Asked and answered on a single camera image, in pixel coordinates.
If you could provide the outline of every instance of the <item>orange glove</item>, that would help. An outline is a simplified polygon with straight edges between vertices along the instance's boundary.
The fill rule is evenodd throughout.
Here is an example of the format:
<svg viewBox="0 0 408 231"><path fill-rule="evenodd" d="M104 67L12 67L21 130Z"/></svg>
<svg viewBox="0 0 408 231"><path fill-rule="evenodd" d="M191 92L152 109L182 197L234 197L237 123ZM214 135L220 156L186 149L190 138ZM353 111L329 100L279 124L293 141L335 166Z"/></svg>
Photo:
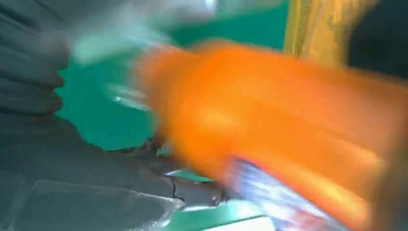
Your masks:
<svg viewBox="0 0 408 231"><path fill-rule="evenodd" d="M408 88L226 41L168 48L139 66L178 157L234 187L231 160L255 163L355 231L408 121Z"/></svg>

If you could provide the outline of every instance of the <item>green background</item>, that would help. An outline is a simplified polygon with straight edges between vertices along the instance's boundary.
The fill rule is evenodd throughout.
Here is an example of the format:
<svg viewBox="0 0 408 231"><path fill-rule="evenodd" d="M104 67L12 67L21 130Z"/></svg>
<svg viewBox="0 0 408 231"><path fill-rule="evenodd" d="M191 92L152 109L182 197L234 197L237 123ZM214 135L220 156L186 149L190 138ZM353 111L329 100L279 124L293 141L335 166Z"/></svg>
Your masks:
<svg viewBox="0 0 408 231"><path fill-rule="evenodd" d="M170 34L182 46L203 38L222 37L282 50L288 9L289 3L284 2L268 11L182 28ZM139 145L153 132L149 113L111 101L104 90L106 81L127 75L128 58L118 56L86 67L72 61L61 72L65 87L58 90L64 99L59 115L73 122L88 142L105 149ZM231 202L216 209L177 213L166 230L202 230L260 215L247 203Z"/></svg>

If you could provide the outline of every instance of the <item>metal part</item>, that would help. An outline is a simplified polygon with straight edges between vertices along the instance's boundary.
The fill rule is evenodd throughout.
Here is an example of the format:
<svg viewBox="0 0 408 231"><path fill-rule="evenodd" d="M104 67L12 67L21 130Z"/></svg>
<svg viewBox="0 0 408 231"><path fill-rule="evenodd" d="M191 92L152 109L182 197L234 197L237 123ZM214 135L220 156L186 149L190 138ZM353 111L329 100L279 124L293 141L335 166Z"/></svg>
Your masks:
<svg viewBox="0 0 408 231"><path fill-rule="evenodd" d="M220 205L230 199L226 191L212 181L197 182L169 177L174 185L174 197L183 200L184 210L200 210Z"/></svg>

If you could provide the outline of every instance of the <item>yellow object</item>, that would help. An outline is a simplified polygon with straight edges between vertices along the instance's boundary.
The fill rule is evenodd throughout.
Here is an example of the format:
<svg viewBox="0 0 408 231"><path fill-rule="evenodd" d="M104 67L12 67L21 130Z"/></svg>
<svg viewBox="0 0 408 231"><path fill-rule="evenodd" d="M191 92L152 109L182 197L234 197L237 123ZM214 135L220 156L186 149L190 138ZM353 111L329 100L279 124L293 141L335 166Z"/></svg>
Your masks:
<svg viewBox="0 0 408 231"><path fill-rule="evenodd" d="M353 26L378 0L291 0L285 48L296 57L344 66Z"/></svg>

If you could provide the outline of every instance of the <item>teal surface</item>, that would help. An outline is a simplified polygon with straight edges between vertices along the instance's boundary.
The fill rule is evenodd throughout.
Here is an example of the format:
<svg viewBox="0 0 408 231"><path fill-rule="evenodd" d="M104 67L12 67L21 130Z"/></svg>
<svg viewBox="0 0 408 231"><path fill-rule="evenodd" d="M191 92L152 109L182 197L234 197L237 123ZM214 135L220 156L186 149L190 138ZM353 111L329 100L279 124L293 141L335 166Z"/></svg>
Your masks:
<svg viewBox="0 0 408 231"><path fill-rule="evenodd" d="M282 50L289 3L280 7L204 26L172 31L175 41L187 46L208 37L222 37L238 42L269 46ZM128 57L115 57L92 66L71 62L62 71L65 87L58 90L64 99L59 115L73 122L90 143L105 149L135 146L154 130L152 116L123 107L107 96L103 83L123 79ZM182 212L175 215L166 231L198 231L261 214L247 203L232 202L216 209Z"/></svg>

